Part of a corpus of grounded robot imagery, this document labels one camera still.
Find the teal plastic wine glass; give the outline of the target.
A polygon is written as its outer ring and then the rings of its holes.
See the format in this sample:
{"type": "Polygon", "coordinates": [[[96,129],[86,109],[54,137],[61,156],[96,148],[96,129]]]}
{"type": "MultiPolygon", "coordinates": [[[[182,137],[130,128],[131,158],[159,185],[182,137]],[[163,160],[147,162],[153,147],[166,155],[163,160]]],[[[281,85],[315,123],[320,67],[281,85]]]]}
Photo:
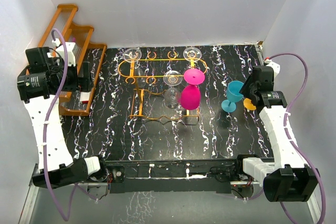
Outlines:
{"type": "Polygon", "coordinates": [[[228,84],[226,90],[226,100],[221,103],[222,110],[232,113],[236,110],[236,103],[242,100],[243,95],[240,93],[244,83],[241,81],[232,81],[228,84]]]}

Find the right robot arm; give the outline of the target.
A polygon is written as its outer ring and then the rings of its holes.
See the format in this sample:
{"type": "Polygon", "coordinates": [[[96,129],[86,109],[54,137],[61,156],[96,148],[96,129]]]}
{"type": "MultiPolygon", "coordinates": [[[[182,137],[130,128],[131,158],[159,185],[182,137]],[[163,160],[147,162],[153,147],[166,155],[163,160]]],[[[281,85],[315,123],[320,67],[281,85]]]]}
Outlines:
{"type": "Polygon", "coordinates": [[[274,164],[256,155],[240,154],[234,174],[240,180],[250,176],[260,183],[269,202],[306,202],[318,180],[308,162],[295,150],[288,138],[290,124],[285,119],[287,102],[281,91],[274,90],[276,72],[270,65],[255,66],[240,93],[251,100],[263,122],[271,143],[274,164]]]}

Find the orange plastic wine glass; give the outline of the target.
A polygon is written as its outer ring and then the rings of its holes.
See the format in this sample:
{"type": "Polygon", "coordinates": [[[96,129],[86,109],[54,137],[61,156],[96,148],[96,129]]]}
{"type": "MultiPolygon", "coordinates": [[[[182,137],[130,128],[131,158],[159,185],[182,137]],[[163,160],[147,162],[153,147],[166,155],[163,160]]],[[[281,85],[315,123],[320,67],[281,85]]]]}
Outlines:
{"type": "Polygon", "coordinates": [[[256,110],[256,106],[253,105],[251,99],[249,99],[249,98],[244,98],[243,104],[244,104],[244,107],[249,111],[256,110]]]}

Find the clear large wine glass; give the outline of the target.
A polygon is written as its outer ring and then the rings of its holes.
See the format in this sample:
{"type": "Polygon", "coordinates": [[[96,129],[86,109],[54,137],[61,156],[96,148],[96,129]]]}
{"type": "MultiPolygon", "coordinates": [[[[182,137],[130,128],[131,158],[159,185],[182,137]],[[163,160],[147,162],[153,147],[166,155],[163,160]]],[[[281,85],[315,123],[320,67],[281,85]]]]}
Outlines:
{"type": "Polygon", "coordinates": [[[188,47],[183,51],[183,57],[188,61],[187,69],[195,68],[195,63],[202,57],[202,53],[198,48],[188,47]]]}

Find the pink plastic wine glass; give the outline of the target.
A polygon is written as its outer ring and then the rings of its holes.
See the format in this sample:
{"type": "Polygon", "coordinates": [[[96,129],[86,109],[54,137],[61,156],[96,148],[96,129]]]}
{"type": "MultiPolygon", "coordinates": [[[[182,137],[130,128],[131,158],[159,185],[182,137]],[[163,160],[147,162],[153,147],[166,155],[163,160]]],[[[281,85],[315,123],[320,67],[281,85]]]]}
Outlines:
{"type": "Polygon", "coordinates": [[[183,78],[188,85],[181,93],[180,104],[186,110],[195,110],[201,101],[198,85],[204,82],[205,75],[201,70],[192,68],[185,71],[183,78]]]}

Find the clear short wine glass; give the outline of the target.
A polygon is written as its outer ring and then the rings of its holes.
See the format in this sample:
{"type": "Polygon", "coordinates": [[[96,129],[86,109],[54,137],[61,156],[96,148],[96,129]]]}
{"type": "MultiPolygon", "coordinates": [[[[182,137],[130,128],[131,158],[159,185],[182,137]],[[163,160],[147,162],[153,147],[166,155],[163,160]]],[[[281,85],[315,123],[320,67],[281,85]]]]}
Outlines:
{"type": "Polygon", "coordinates": [[[180,104],[181,93],[177,86],[182,82],[182,75],[176,70],[170,70],[163,76],[163,81],[169,88],[164,92],[164,103],[169,109],[175,109],[180,104]]]}

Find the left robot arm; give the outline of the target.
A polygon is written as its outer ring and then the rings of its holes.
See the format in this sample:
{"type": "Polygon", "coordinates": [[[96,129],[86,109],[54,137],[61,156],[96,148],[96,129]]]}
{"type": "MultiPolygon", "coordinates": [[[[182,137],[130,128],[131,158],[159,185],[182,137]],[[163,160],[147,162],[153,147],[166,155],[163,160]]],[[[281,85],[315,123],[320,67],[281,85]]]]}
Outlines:
{"type": "Polygon", "coordinates": [[[26,50],[28,66],[17,77],[17,88],[30,116],[38,148],[38,171],[32,175],[36,187],[53,189],[94,178],[104,181],[108,168],[101,157],[73,158],[65,142],[59,116],[59,92],[87,91],[92,86],[90,63],[78,76],[75,43],[56,49],[26,50]]]}

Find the clear champagne flute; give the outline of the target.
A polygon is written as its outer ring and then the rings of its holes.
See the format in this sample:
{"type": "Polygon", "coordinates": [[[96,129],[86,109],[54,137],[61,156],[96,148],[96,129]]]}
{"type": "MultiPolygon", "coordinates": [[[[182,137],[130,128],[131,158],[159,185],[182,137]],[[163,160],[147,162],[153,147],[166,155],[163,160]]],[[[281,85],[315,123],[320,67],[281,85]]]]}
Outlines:
{"type": "Polygon", "coordinates": [[[123,53],[124,60],[130,63],[130,76],[135,77],[139,88],[144,88],[146,78],[144,71],[140,67],[142,52],[139,48],[129,48],[123,53]]]}

